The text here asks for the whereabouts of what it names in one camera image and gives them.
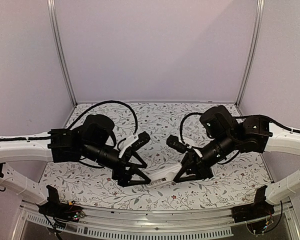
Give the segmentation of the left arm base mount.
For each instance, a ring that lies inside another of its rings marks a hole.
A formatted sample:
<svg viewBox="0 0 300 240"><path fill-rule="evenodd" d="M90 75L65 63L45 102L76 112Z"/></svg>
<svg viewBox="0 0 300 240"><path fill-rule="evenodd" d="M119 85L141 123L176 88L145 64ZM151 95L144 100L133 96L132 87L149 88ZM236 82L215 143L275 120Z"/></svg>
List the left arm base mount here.
<svg viewBox="0 0 300 240"><path fill-rule="evenodd" d="M68 203L60 202L58 190L50 185L46 186L48 190L47 202L38 205L40 214L52 217L63 222L78 222L85 217L83 208L75 205L75 201Z"/></svg>

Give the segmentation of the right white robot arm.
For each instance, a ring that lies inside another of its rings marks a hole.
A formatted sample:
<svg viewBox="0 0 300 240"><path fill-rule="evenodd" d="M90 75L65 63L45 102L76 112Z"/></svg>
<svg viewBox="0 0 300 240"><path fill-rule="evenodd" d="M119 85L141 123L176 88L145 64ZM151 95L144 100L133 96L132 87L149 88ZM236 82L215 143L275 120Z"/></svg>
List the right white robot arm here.
<svg viewBox="0 0 300 240"><path fill-rule="evenodd" d="M212 166L229 154L279 152L300 156L300 129L285 126L265 115L232 116L224 105L199 114L211 141L204 147L186 143L183 136L170 135L166 144L184 154L174 182L211 179Z"/></svg>

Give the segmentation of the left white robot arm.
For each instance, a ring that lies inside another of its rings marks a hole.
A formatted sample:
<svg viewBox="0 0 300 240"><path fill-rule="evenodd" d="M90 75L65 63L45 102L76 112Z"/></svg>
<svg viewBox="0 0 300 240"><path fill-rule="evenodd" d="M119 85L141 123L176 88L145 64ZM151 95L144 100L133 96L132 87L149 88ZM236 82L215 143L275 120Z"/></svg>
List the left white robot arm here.
<svg viewBox="0 0 300 240"><path fill-rule="evenodd" d="M0 186L28 202L44 205L53 217L60 217L65 210L57 189L28 179L16 172L10 162L79 163L85 158L99 167L111 169L112 179L121 187L149 184L151 179L142 172L148 165L137 153L150 141L149 134L133 134L116 150L106 144L109 138L116 142L114 127L109 117L96 114L88 115L83 124L74 129L58 128L28 136L0 136Z"/></svg>

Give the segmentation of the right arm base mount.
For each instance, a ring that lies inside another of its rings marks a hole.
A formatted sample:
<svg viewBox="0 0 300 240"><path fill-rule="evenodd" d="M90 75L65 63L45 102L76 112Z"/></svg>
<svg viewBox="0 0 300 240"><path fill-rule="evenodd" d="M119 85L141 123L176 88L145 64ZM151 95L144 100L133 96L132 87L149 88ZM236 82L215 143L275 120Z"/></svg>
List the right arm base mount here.
<svg viewBox="0 0 300 240"><path fill-rule="evenodd" d="M231 208L231 217L235 223L266 217L275 213L274 205L266 202L267 186L258 188L253 203L234 206Z"/></svg>

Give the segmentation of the white remote control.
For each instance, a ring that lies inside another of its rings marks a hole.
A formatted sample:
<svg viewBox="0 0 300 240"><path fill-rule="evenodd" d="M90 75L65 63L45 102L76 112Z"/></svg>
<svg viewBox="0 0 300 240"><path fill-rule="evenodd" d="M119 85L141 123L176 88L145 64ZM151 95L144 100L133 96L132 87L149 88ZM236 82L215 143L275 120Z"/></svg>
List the white remote control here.
<svg viewBox="0 0 300 240"><path fill-rule="evenodd" d="M151 182L146 184L145 187L152 189L172 183L181 168L182 164L177 163L150 174L148 177L150 178Z"/></svg>

